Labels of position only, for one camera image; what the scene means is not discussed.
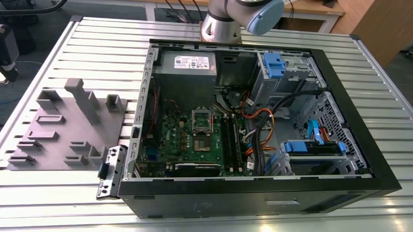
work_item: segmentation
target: blue plastic clip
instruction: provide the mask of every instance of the blue plastic clip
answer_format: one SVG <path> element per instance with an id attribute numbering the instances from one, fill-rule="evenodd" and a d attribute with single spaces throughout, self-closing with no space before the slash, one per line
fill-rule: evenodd
<path id="1" fill-rule="evenodd" d="M 290 141 L 291 151 L 292 152 L 307 152 L 307 146 L 304 141 Z"/>
<path id="2" fill-rule="evenodd" d="M 340 153 L 342 154 L 346 153 L 347 148 L 346 148 L 346 144 L 343 142 L 338 143 L 338 147 L 339 147 Z"/>
<path id="3" fill-rule="evenodd" d="M 290 143 L 283 143 L 283 146 L 284 146 L 284 151 L 286 152 L 291 152 L 292 151 Z"/>
<path id="4" fill-rule="evenodd" d="M 284 61 L 278 53 L 263 53 L 263 63 L 268 70 L 268 78 L 279 79 L 284 73 Z"/>
<path id="5" fill-rule="evenodd" d="M 323 140 L 320 138 L 319 130 L 318 130 L 318 122 L 315 119 L 311 119 L 308 123 L 308 127 L 307 127 L 307 138 L 308 139 L 311 139 L 311 131 L 314 131 L 315 140 L 318 141 L 320 145 L 323 145 Z"/>

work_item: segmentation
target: black cable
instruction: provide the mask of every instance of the black cable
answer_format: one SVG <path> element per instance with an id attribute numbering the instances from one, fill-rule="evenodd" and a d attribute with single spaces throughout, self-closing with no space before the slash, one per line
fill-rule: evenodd
<path id="1" fill-rule="evenodd" d="M 233 107 L 231 105 L 231 102 L 228 100 L 228 98 L 225 98 L 225 95 L 227 95 L 227 89 L 237 89 L 237 90 L 244 90 L 245 87 L 244 86 L 237 86 L 237 85 L 228 85 L 228 86 L 224 86 L 224 88 L 220 90 L 220 95 L 221 95 L 221 99 L 224 100 L 224 103 L 225 103 L 225 106 L 228 107 L 228 109 L 231 111 L 233 110 L 239 110 L 240 109 L 240 105 L 237 107 Z"/>
<path id="2" fill-rule="evenodd" d="M 177 13 L 177 11 L 175 10 L 175 8 L 172 7 L 172 5 L 169 4 L 168 0 L 165 0 L 165 2 L 167 2 L 168 7 L 171 8 L 171 10 L 175 12 L 175 14 L 176 14 L 177 17 L 179 17 L 179 13 Z"/>
<path id="3" fill-rule="evenodd" d="M 180 22 L 179 16 L 172 15 L 172 14 L 167 11 L 168 9 L 161 8 L 161 10 L 167 13 L 167 17 L 169 17 L 169 18 L 173 20 L 175 23 L 179 23 L 179 22 Z"/>
<path id="4" fill-rule="evenodd" d="M 200 10 L 199 10 L 199 6 L 197 6 L 197 3 L 195 2 L 195 0 L 192 0 L 195 6 L 196 6 L 196 9 L 197 9 L 197 13 L 199 13 L 199 17 L 200 17 L 200 21 L 203 21 L 204 19 L 201 18 L 201 13 L 200 13 Z"/>
<path id="5" fill-rule="evenodd" d="M 50 13 L 58 10 L 66 1 L 68 0 L 60 0 L 60 2 L 54 6 L 45 8 L 45 9 L 40 9 L 40 10 L 4 10 L 4 11 L 0 11 L 0 16 L 46 14 L 46 13 Z"/>
<path id="6" fill-rule="evenodd" d="M 180 0 L 177 0 L 177 1 L 179 1 L 180 5 L 181 5 L 181 7 L 183 7 L 183 9 L 184 9 L 184 11 L 185 11 L 185 13 L 187 13 L 187 17 L 188 17 L 188 19 L 191 20 L 191 23 L 193 23 L 192 17 L 191 17 L 191 15 L 188 14 L 188 11 L 187 11 L 185 6 L 183 5 L 183 3 L 181 3 Z"/>
<path id="7" fill-rule="evenodd" d="M 290 26 L 290 23 L 291 23 L 292 18 L 294 18 L 294 4 L 292 4 L 291 0 L 288 0 L 288 1 L 290 1 L 290 4 L 291 4 L 291 13 L 290 13 L 290 20 L 288 20 L 287 26 Z"/>
<path id="8" fill-rule="evenodd" d="M 286 104 L 288 103 L 290 100 L 295 99 L 298 96 L 300 95 L 319 95 L 324 92 L 324 90 L 304 90 L 304 91 L 300 91 L 300 92 L 296 92 L 296 93 L 291 93 L 288 94 L 287 96 L 284 96 L 278 102 L 276 104 L 272 106 L 271 108 L 271 112 L 272 112 L 272 115 L 275 114 L 275 112 L 279 110 L 279 108 Z M 261 146 L 260 146 L 260 131 L 261 131 L 261 128 L 264 126 L 264 123 L 265 121 L 268 120 L 269 118 L 269 114 L 265 114 L 265 116 L 263 117 L 263 119 L 260 120 L 260 123 L 259 123 L 259 126 L 256 127 L 256 131 L 252 135 L 252 152 L 257 154 L 257 160 L 259 160 L 259 164 L 257 164 L 257 167 L 259 167 L 259 175 L 263 175 L 263 167 L 261 165 L 264 165 L 264 156 L 263 156 L 263 149 L 261 149 Z"/>

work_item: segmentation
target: power supply label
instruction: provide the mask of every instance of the power supply label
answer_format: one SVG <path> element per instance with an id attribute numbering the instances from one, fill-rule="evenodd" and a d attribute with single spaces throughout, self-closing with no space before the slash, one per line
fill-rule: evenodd
<path id="1" fill-rule="evenodd" d="M 207 57 L 176 56 L 173 68 L 176 69 L 208 69 Z"/>

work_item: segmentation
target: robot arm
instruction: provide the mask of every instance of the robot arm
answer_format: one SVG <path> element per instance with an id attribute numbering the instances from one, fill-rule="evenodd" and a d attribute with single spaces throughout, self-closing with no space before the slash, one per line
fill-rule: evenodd
<path id="1" fill-rule="evenodd" d="M 252 35 L 263 35 L 279 21 L 282 12 L 282 0 L 209 0 L 201 37 L 208 42 L 236 43 L 240 26 Z"/>

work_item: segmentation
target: metal bracket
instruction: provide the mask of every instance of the metal bracket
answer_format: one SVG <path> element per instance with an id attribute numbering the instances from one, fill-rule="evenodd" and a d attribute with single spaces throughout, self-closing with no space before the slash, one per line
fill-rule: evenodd
<path id="1" fill-rule="evenodd" d="M 105 161 L 97 173 L 97 177 L 101 180 L 98 183 L 96 200 L 118 199 L 117 191 L 126 151 L 128 148 L 124 145 L 110 147 L 108 150 Z"/>

